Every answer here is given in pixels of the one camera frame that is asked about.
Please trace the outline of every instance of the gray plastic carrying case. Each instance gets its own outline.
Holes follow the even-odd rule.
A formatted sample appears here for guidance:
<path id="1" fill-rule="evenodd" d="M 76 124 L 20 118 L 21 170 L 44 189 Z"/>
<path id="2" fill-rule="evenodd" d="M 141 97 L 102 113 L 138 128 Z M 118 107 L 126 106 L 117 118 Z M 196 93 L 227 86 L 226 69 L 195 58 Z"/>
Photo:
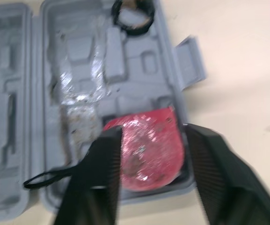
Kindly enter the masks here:
<path id="1" fill-rule="evenodd" d="M 182 91 L 205 79 L 196 40 L 171 46 L 159 0 L 149 32 L 128 37 L 112 23 L 113 3 L 46 0 L 39 16 L 24 4 L 0 5 L 0 221 L 26 210 L 30 193 L 24 181 L 76 165 L 105 121 L 173 105 L 179 123 L 188 122 Z M 142 20 L 130 12 L 122 17 Z M 99 57 L 103 78 L 93 79 Z M 71 90 L 88 101 L 80 111 L 65 96 Z M 64 117 L 81 120 L 67 125 Z M 78 129 L 88 138 L 82 146 L 76 144 Z M 67 182 L 38 191 L 48 210 L 57 211 Z M 155 191 L 122 190 L 121 203 L 185 194 L 194 187 L 186 151 L 175 181 Z"/>

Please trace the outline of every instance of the plastic wrap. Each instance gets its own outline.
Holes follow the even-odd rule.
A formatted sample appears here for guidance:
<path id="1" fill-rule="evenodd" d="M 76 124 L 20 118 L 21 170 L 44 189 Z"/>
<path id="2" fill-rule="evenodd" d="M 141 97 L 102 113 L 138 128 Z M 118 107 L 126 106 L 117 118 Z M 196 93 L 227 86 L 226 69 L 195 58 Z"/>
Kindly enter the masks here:
<path id="1" fill-rule="evenodd" d="M 90 59 L 90 75 L 94 83 L 92 90 L 77 92 L 73 84 L 72 65 L 68 57 L 66 35 L 60 33 L 59 60 L 61 75 L 60 87 L 60 113 L 61 113 L 61 141 L 65 155 L 65 165 L 73 161 L 71 145 L 76 151 L 78 161 L 82 160 L 84 153 L 81 149 L 83 144 L 93 142 L 102 131 L 102 120 L 98 117 L 96 103 L 109 94 L 104 81 L 104 59 L 106 52 L 105 17 L 95 15 L 92 19 L 94 32 L 93 53 Z"/>
<path id="2" fill-rule="evenodd" d="M 184 163 L 173 109 L 133 114 L 109 122 L 123 126 L 121 180 L 124 188 L 148 191 L 171 183 Z"/>

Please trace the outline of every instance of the black strap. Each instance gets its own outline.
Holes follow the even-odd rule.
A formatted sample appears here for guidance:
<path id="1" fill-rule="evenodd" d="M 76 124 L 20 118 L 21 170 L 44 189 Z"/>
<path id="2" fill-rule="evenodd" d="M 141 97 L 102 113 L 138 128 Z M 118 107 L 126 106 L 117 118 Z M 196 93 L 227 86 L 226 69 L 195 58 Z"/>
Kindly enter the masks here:
<path id="1" fill-rule="evenodd" d="M 72 173 L 74 172 L 75 168 L 76 168 L 76 166 L 71 167 L 71 168 L 67 168 L 67 169 L 63 169 L 63 170 L 52 170 L 49 172 L 44 172 L 40 175 L 37 175 L 36 177 L 33 177 L 30 180 L 27 180 L 26 182 L 24 182 L 23 186 L 26 189 L 31 189 L 31 190 L 47 187 L 47 186 L 53 184 L 54 182 L 59 181 L 65 177 L 70 177 L 72 175 Z M 47 179 L 47 180 L 44 180 L 44 181 L 33 183 L 33 181 L 35 181 L 43 176 L 46 176 L 46 175 L 52 175 L 52 177 Z"/>
<path id="2" fill-rule="evenodd" d="M 148 32 L 149 28 L 154 22 L 155 7 L 152 0 L 132 0 L 136 4 L 136 7 L 142 10 L 149 17 L 148 21 L 144 24 L 128 26 L 119 20 L 120 9 L 124 1 L 128 0 L 116 0 L 112 7 L 113 23 L 125 30 L 127 35 L 138 36 Z"/>

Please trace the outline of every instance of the white floor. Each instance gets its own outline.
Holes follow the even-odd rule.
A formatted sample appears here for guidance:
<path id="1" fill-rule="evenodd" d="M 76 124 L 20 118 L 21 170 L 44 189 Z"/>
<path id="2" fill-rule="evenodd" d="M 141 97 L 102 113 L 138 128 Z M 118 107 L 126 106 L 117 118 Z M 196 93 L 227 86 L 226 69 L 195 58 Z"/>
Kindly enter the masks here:
<path id="1" fill-rule="evenodd" d="M 39 0 L 25 0 L 38 12 Z M 270 0 L 162 0 L 176 45 L 197 36 L 208 79 L 185 91 L 192 123 L 224 134 L 270 190 Z M 47 225 L 39 204 L 3 225 Z M 205 225 L 195 192 L 121 208 L 121 225 Z"/>

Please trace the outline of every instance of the red cutting wheel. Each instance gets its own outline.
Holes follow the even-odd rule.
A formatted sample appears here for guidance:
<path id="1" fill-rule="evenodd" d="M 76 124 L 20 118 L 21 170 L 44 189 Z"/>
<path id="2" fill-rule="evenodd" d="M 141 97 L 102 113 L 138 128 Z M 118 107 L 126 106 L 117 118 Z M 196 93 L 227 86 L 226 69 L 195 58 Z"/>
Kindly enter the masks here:
<path id="1" fill-rule="evenodd" d="M 109 122 L 123 126 L 121 180 L 124 188 L 148 191 L 171 183 L 184 163 L 173 109 L 133 114 Z"/>

